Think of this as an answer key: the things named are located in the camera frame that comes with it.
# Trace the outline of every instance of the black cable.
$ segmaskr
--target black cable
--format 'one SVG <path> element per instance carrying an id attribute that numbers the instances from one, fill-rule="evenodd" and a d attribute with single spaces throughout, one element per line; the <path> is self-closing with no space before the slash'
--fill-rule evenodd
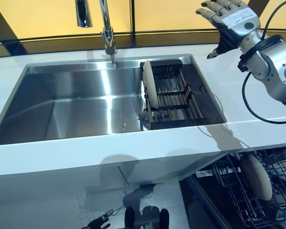
<path id="1" fill-rule="evenodd" d="M 250 75 L 251 75 L 251 72 L 249 72 L 247 77 L 245 78 L 244 83 L 243 83 L 243 88 L 242 88 L 243 100 L 244 100 L 244 103 L 245 103 L 247 109 L 250 111 L 250 113 L 253 116 L 255 116 L 256 118 L 258 118 L 258 119 L 260 119 L 260 120 L 262 120 L 264 122 L 272 123 L 272 124 L 286 124 L 286 121 L 276 122 L 276 121 L 271 121 L 271 120 L 268 120 L 268 119 L 264 119 L 264 118 L 258 116 L 256 113 L 254 113 L 254 111 L 251 109 L 251 107 L 249 106 L 248 101 L 246 99 L 246 95 L 245 95 L 245 87 L 246 87 L 246 84 L 247 84 L 247 81 L 248 81 Z"/>
<path id="2" fill-rule="evenodd" d="M 276 14 L 276 12 L 286 4 L 286 1 L 284 1 L 283 3 L 281 3 L 273 12 L 272 14 L 270 15 L 267 23 L 266 23 L 266 26 L 265 26 L 265 29 L 264 29 L 264 32 L 263 32 L 263 35 L 262 35 L 262 38 L 261 40 L 264 40 L 265 39 L 265 36 L 266 36 L 266 32 L 268 30 L 268 27 L 269 27 L 269 24 L 270 24 L 270 21 L 272 20 L 272 18 L 274 17 L 274 15 Z"/>

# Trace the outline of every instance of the dishwasher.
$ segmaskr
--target dishwasher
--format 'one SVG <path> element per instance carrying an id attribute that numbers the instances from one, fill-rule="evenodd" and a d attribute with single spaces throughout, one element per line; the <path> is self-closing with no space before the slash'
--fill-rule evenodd
<path id="1" fill-rule="evenodd" d="M 272 196 L 254 194 L 241 169 L 241 158 L 251 155 L 264 168 Z M 220 229 L 286 229 L 286 147 L 227 154 L 182 181 Z"/>

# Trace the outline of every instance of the faucet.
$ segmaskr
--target faucet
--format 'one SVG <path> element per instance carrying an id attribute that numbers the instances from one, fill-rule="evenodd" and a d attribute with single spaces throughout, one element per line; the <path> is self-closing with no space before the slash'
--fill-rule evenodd
<path id="1" fill-rule="evenodd" d="M 107 6 L 107 0 L 100 0 L 102 16 L 103 16 L 103 32 L 101 37 L 105 42 L 105 52 L 110 55 L 112 63 L 114 63 L 114 55 L 116 54 L 115 38 L 113 34 L 113 28 L 110 25 L 109 12 Z"/>
<path id="2" fill-rule="evenodd" d="M 88 28 L 92 27 L 88 1 L 87 0 L 75 0 L 76 2 L 76 14 L 77 24 L 80 27 Z M 107 6 L 107 0 L 100 0 L 102 17 L 104 22 L 103 31 L 101 37 L 105 42 L 105 52 L 110 55 L 112 63 L 114 63 L 114 55 L 116 54 L 115 38 L 113 34 L 113 28 L 110 25 L 109 12 Z"/>

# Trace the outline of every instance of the metal sink wall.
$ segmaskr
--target metal sink wall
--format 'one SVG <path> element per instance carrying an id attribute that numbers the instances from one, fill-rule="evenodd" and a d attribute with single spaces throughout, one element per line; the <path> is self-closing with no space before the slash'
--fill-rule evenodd
<path id="1" fill-rule="evenodd" d="M 223 122 L 190 55 L 29 64 L 0 116 L 0 145 L 144 130 L 140 63 L 170 59 L 182 60 L 184 77 L 207 95 L 207 124 Z"/>

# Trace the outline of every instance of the dishwasher rack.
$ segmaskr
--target dishwasher rack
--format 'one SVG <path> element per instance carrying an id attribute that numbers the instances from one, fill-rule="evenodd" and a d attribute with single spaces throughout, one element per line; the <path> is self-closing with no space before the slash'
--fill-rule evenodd
<path id="1" fill-rule="evenodd" d="M 270 201 L 256 197 L 240 170 L 240 155 L 227 155 L 211 164 L 210 170 L 196 172 L 197 177 L 216 176 L 225 187 L 243 223 L 263 228 L 286 220 L 286 147 L 250 152 L 269 175 L 273 196 Z"/>
<path id="2" fill-rule="evenodd" d="M 184 79 L 182 63 L 178 60 L 153 61 L 151 65 L 159 107 L 151 107 L 145 87 L 146 115 L 143 117 L 145 126 L 155 130 L 204 125 L 207 119 L 203 117 L 193 92 Z M 146 85 L 144 71 L 141 69 L 143 84 Z"/>

